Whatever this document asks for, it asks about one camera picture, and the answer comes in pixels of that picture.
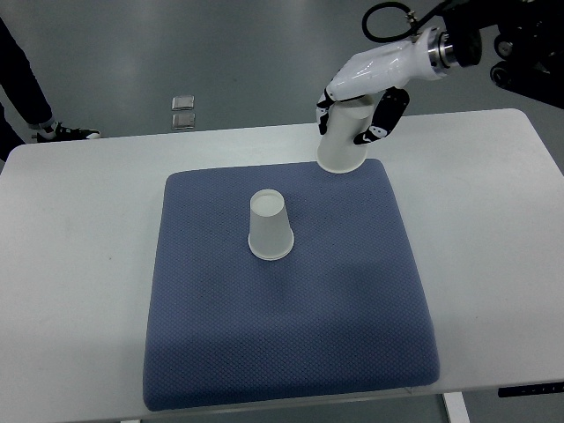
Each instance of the upside-down paper cup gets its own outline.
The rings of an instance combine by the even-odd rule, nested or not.
[[[263,260],[278,260],[293,247],[286,203],[274,189],[262,189],[250,199],[249,247]]]

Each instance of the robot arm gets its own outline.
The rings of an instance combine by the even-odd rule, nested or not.
[[[426,29],[415,42],[397,41],[353,56],[325,88],[317,103],[317,123],[321,134],[327,130],[330,106],[366,94],[386,90],[370,127],[355,139],[365,144],[386,137],[402,116],[409,95],[402,89],[412,78],[440,79],[457,65],[446,33]]]
[[[373,36],[367,29],[367,19],[384,7],[404,10],[412,29],[395,37]],[[435,15],[443,18],[446,32],[432,27],[418,33]],[[478,64],[482,50],[479,29],[496,24],[501,35],[495,48],[507,60],[492,68],[496,85],[564,108],[564,91],[555,90],[561,84],[556,78],[564,74],[560,35],[563,15],[564,2],[553,0],[446,0],[417,22],[403,4],[378,4],[364,16],[363,32],[371,41],[393,42],[353,56],[331,80],[317,103],[319,130],[322,135],[327,131],[330,107],[336,101],[346,102],[385,90],[372,124],[355,137],[354,143],[386,137],[409,103],[403,89],[407,82],[412,78],[440,79],[453,66]],[[410,40],[400,41],[410,36]]]

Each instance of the white paper cup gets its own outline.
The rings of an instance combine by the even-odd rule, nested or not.
[[[263,260],[278,260],[293,247],[286,203],[274,189],[262,189],[250,199],[249,247]]]
[[[327,132],[317,148],[319,166],[333,174],[345,174],[364,163],[367,145],[356,145],[353,140],[368,129],[375,108],[374,100],[368,95],[337,101],[331,107]]]

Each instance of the black cable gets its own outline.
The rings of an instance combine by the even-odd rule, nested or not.
[[[368,9],[367,12],[362,17],[362,32],[369,40],[373,42],[393,42],[393,41],[403,40],[404,38],[409,37],[410,35],[416,34],[419,31],[419,29],[423,27],[423,25],[425,25],[429,20],[431,20],[432,17],[438,15],[451,2],[452,0],[445,0],[440,4],[437,4],[433,9],[431,9],[431,11],[427,15],[423,17],[422,20],[418,20],[414,25],[412,25],[412,27],[409,30],[399,35],[393,35],[391,37],[376,37],[375,35],[373,35],[370,31],[368,31],[368,19],[376,11],[390,7],[400,9],[401,11],[404,11],[406,15],[412,13],[412,10],[405,4],[399,2],[384,2],[377,4],[376,6],[372,6],[370,9]]]

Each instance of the small metal object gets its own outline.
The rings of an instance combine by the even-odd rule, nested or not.
[[[501,58],[504,59],[511,56],[511,53],[513,53],[513,43],[509,41],[501,41],[497,45],[497,52],[499,53]]]
[[[193,113],[175,113],[173,115],[173,130],[189,130],[194,128],[195,117]]]
[[[179,95],[173,98],[173,110],[191,110],[194,108],[193,95]]]
[[[434,73],[440,77],[446,76],[452,66],[458,66],[449,35],[439,33],[437,28],[433,28],[429,34],[427,52]]]

